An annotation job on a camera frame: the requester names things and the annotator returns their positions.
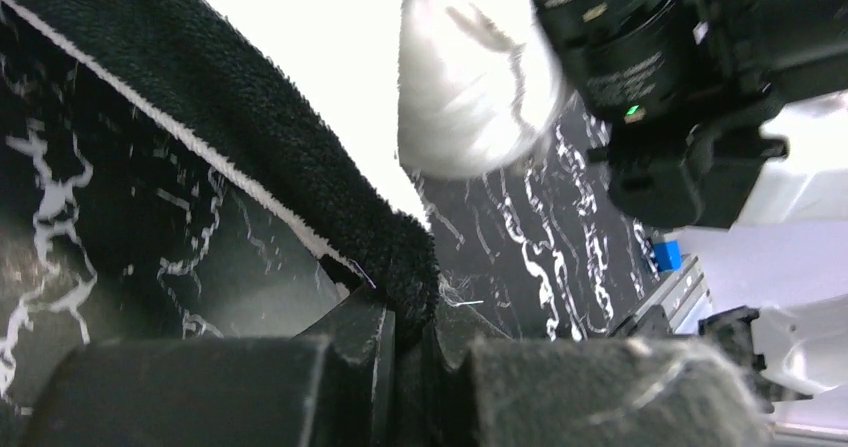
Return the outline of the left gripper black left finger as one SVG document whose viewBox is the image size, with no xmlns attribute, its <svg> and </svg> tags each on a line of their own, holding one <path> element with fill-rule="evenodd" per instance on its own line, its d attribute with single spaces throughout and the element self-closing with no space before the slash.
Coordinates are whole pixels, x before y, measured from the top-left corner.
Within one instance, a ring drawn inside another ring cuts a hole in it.
<svg viewBox="0 0 848 447">
<path fill-rule="evenodd" d="M 92 344 L 55 370 L 24 446 L 382 446 L 395 316 L 346 301 L 293 338 Z"/>
</svg>

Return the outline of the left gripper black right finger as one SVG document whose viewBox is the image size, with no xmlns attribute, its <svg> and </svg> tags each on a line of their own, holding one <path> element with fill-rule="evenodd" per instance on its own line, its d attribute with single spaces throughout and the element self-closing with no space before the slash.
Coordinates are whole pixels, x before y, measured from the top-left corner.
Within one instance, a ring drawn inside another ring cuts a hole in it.
<svg viewBox="0 0 848 447">
<path fill-rule="evenodd" d="M 765 446 L 740 368 L 693 338 L 512 340 L 476 314 L 430 327 L 440 446 Z"/>
</svg>

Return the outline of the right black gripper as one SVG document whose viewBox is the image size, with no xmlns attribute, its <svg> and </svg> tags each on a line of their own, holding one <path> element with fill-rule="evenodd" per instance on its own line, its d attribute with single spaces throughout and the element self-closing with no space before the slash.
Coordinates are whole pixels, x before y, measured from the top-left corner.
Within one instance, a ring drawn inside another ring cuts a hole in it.
<svg viewBox="0 0 848 447">
<path fill-rule="evenodd" d="M 659 229 L 847 215 L 847 0 L 534 0 L 611 203 Z"/>
</svg>

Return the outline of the black white striped pillowcase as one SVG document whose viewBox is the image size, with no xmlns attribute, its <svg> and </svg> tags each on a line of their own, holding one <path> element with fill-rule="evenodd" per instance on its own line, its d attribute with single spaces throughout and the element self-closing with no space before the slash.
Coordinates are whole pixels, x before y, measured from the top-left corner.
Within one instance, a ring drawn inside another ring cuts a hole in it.
<svg viewBox="0 0 848 447">
<path fill-rule="evenodd" d="M 415 345 L 439 301 L 419 202 L 380 194 L 306 98 L 204 0 L 2 0 L 317 256 L 371 280 Z"/>
</svg>

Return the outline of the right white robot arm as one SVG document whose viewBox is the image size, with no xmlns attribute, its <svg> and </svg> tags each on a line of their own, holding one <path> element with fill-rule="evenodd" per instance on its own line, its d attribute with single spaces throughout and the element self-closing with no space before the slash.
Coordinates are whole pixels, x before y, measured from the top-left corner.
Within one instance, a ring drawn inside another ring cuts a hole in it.
<svg viewBox="0 0 848 447">
<path fill-rule="evenodd" d="M 847 0 L 534 0 L 623 214 L 657 229 L 847 215 Z"/>
</svg>

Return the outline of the white pillow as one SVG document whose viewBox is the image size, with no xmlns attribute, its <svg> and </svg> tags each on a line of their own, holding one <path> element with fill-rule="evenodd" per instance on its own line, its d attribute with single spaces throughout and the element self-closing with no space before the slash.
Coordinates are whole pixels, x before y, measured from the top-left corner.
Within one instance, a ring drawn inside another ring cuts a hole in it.
<svg viewBox="0 0 848 447">
<path fill-rule="evenodd" d="M 465 180 L 538 158 L 566 97 L 531 0 L 205 1 L 420 222 L 409 171 Z"/>
</svg>

